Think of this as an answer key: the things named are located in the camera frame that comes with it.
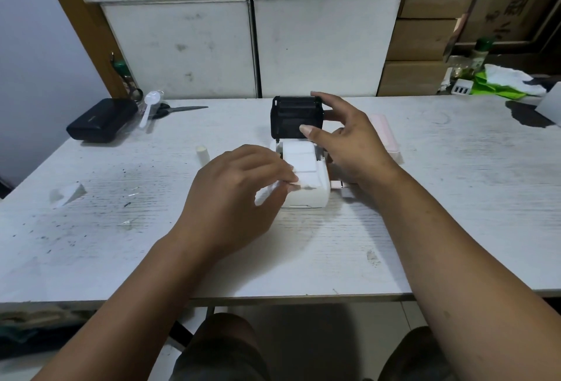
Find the white paper sheet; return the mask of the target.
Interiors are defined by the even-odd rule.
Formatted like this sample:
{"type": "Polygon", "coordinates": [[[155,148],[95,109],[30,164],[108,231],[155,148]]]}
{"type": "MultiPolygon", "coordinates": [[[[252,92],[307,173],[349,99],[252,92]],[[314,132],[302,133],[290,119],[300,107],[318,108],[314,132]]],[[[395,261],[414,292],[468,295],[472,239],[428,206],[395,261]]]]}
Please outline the white paper sheet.
{"type": "Polygon", "coordinates": [[[561,81],[543,97],[535,111],[561,128],[561,81]]]}

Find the person's right leg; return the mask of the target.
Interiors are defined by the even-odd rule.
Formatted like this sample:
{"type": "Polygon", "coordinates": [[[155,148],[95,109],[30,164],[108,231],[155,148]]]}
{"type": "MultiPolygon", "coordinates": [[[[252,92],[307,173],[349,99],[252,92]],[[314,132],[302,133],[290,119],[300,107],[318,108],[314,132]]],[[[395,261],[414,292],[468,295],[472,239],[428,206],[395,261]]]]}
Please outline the person's right leg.
{"type": "Polygon", "coordinates": [[[378,381],[445,381],[448,362],[428,326],[405,335],[382,368],[378,381]]]}

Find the person's right hand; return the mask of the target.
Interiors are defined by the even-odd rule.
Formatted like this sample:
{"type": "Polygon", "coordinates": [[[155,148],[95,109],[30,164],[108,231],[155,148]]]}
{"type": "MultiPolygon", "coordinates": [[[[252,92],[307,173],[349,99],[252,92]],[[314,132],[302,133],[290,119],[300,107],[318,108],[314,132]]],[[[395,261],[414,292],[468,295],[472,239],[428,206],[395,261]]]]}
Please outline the person's right hand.
{"type": "Polygon", "coordinates": [[[333,163],[361,188],[390,181],[401,167],[387,153],[368,116],[339,96],[312,91],[330,108],[324,119],[337,121],[342,128],[331,132],[335,144],[328,152],[333,163]]]}

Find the white label paper roll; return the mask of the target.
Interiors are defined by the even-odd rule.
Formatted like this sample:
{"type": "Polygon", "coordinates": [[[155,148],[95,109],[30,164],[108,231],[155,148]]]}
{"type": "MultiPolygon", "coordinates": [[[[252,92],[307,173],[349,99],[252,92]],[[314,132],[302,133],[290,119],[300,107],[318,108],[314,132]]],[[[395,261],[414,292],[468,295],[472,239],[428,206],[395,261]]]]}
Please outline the white label paper roll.
{"type": "Polygon", "coordinates": [[[298,177],[296,189],[290,192],[284,209],[316,209],[327,206],[331,186],[323,151],[306,139],[284,138],[272,140],[270,149],[276,151],[292,166],[298,177]]]}

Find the person's left hand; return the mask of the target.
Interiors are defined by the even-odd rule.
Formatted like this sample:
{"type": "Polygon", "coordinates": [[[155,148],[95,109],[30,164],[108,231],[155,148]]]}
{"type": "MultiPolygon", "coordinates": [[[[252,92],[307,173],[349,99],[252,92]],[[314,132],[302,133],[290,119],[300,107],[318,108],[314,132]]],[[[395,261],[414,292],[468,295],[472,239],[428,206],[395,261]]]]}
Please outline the person's left hand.
{"type": "Polygon", "coordinates": [[[217,261],[265,234],[296,183],[238,186],[228,174],[228,152],[197,172],[170,236],[200,258],[217,261]]]}

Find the green cloth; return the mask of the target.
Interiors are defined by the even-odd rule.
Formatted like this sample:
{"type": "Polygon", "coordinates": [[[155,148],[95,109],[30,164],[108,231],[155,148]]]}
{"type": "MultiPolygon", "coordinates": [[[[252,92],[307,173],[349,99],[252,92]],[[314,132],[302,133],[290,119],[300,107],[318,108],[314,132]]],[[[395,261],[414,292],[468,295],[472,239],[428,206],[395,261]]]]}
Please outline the green cloth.
{"type": "Polygon", "coordinates": [[[510,100],[519,100],[524,97],[530,96],[530,95],[523,96],[522,94],[518,94],[517,92],[510,91],[508,89],[506,91],[504,89],[501,91],[501,89],[496,89],[493,86],[487,85],[485,71],[476,73],[475,76],[473,77],[473,82],[474,82],[474,86],[471,92],[471,94],[473,95],[495,94],[510,100]]]}

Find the person's left leg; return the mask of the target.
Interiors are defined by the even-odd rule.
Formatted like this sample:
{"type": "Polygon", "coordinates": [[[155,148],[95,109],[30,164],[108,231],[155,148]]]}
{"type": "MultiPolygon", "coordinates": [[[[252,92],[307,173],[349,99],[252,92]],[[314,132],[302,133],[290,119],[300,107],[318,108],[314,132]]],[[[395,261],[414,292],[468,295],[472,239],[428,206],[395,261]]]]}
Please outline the person's left leg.
{"type": "Polygon", "coordinates": [[[174,364],[169,381],[271,381],[251,324],[216,313],[197,329],[174,364]]]}

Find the black pouch case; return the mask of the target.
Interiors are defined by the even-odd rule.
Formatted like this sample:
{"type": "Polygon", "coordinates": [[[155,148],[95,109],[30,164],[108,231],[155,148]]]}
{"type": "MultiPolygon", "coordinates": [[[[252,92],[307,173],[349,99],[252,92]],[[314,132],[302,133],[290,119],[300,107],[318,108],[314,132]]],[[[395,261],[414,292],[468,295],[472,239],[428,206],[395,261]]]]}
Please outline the black pouch case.
{"type": "Polygon", "coordinates": [[[76,120],[66,131],[71,138],[86,143],[110,143],[120,129],[137,114],[135,101],[127,99],[102,99],[76,120]]]}

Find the metal key bunch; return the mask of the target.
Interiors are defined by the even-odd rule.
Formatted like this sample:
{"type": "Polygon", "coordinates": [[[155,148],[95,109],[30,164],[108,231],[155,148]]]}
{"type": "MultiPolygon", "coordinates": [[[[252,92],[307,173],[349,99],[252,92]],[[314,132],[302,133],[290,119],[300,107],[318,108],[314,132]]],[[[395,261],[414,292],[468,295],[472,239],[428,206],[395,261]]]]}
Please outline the metal key bunch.
{"type": "Polygon", "coordinates": [[[132,74],[124,59],[116,59],[115,53],[110,54],[110,64],[116,74],[120,77],[128,90],[128,98],[139,103],[144,98],[142,89],[136,86],[132,74]]]}

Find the crumpled clear plastic wrap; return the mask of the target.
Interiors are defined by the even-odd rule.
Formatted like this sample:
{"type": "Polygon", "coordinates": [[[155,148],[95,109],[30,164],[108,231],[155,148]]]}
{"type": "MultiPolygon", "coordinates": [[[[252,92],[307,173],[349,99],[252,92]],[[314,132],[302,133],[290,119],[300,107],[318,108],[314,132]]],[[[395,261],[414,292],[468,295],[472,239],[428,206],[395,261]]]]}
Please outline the crumpled clear plastic wrap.
{"type": "Polygon", "coordinates": [[[49,202],[53,209],[63,207],[74,200],[87,194],[87,190],[80,181],[52,189],[49,193],[49,202]]]}

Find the white label printer black lid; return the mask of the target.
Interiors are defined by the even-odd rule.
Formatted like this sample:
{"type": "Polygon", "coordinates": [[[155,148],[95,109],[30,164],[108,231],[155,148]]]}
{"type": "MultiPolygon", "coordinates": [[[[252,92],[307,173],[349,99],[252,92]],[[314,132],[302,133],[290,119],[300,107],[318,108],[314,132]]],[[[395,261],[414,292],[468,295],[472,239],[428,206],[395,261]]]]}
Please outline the white label printer black lid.
{"type": "MultiPolygon", "coordinates": [[[[323,103],[321,99],[317,97],[276,96],[272,101],[270,111],[270,132],[272,140],[284,138],[307,140],[300,132],[299,126],[305,124],[322,129],[323,122],[323,103]]],[[[321,147],[319,148],[323,151],[326,161],[326,151],[321,147]]]]}

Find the green capped bottle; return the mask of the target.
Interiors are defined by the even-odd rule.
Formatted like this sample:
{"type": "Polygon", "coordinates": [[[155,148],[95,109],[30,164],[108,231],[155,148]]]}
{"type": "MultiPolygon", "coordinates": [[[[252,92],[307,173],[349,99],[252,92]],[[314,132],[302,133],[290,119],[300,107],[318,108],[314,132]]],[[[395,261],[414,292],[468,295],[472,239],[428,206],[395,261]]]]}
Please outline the green capped bottle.
{"type": "Polygon", "coordinates": [[[470,70],[477,73],[484,65],[485,59],[495,43],[495,37],[480,37],[470,52],[470,70]]]}

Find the person's leg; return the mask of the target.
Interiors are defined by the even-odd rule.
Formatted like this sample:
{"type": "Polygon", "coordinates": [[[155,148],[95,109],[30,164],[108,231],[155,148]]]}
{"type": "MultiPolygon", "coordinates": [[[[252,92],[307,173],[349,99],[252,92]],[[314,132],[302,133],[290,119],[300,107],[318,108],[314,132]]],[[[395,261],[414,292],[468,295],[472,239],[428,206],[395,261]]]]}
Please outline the person's leg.
{"type": "Polygon", "coordinates": [[[428,326],[405,335],[382,368],[378,381],[445,381],[448,362],[428,326]]]}
{"type": "Polygon", "coordinates": [[[169,381],[271,381],[251,324],[216,313],[197,329],[174,364],[169,381]]]}

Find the black handled scissors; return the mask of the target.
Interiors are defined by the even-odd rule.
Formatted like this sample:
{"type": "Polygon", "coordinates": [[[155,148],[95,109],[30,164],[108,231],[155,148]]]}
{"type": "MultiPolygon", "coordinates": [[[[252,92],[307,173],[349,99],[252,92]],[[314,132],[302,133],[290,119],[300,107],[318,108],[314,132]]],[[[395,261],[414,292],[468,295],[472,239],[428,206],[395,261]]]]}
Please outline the black handled scissors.
{"type": "Polygon", "coordinates": [[[167,103],[161,103],[153,116],[151,117],[152,120],[160,120],[164,117],[172,113],[179,113],[179,112],[186,112],[186,111],[193,111],[193,110],[200,110],[206,109],[208,106],[188,106],[188,107],[171,107],[167,103]]]}

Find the pink label printer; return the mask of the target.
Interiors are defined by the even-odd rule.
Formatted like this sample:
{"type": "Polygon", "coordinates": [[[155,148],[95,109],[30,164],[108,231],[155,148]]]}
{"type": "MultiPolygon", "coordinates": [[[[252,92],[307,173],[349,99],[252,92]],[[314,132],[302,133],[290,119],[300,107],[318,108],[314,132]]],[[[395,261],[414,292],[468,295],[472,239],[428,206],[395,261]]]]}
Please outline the pink label printer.
{"type": "Polygon", "coordinates": [[[395,135],[385,115],[368,115],[369,121],[374,126],[387,153],[398,164],[402,165],[404,160],[395,135]]]}

